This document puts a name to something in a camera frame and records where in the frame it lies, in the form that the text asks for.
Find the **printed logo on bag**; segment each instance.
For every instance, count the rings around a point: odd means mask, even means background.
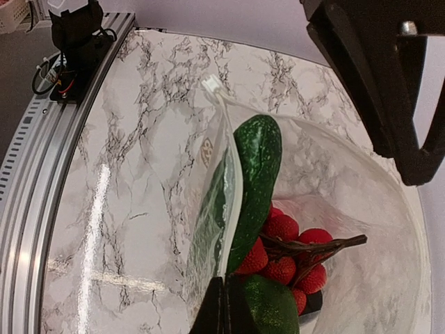
[[[213,144],[210,139],[205,138],[204,142],[201,145],[201,159],[204,162],[206,168],[209,167],[211,154],[213,152]]]

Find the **marble surface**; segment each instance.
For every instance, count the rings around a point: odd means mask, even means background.
[[[401,185],[393,161],[372,152],[331,69],[218,40],[133,31],[95,100],[63,189],[42,333],[188,333],[184,187],[214,112],[200,88],[208,73],[240,102],[312,120],[360,147],[400,184],[425,244],[416,190]],[[427,249],[421,256],[429,263]],[[415,333],[429,333],[425,273]]]

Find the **cucumber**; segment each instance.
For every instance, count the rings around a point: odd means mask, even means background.
[[[243,284],[250,314],[261,334],[299,334],[298,309],[291,290],[259,275]]]
[[[238,269],[261,232],[282,158],[280,127],[271,116],[250,118],[234,132],[234,137],[243,169],[243,204],[227,273]]]

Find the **aluminum rail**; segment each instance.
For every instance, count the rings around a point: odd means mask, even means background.
[[[80,105],[34,96],[0,169],[0,333],[40,332],[47,255],[77,141],[134,14],[104,18],[113,43]]]

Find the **black plastic part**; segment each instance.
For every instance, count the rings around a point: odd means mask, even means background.
[[[261,334],[245,300],[239,277],[230,275],[226,279],[226,334]]]
[[[321,310],[322,306],[323,306],[323,293],[321,291],[316,292],[315,294],[308,294],[306,307],[303,313],[301,314],[301,317]]]
[[[223,278],[213,278],[207,287],[200,311],[189,334],[224,333]]]
[[[89,1],[72,13],[57,16],[49,11],[54,46],[61,50],[69,68],[81,70],[94,67],[99,57],[95,49],[93,33],[100,30],[104,11],[97,1]]]
[[[189,334],[261,334],[245,301],[242,284],[230,275],[213,278]]]
[[[413,123],[428,35],[445,34],[439,0],[302,0],[307,30],[350,95],[376,153],[406,185],[429,182],[445,155],[445,89],[423,147]],[[401,24],[417,34],[402,35]]]
[[[95,65],[76,71],[72,71],[70,67],[67,67],[67,74],[62,73],[59,78],[62,84],[60,86],[57,85],[51,92],[49,97],[51,101],[79,104],[83,100],[90,87],[92,78],[113,44],[113,41],[105,35],[94,36],[92,40],[95,46]],[[73,81],[72,87],[65,94],[60,93],[60,91],[63,91],[64,88],[70,85],[71,81]]]

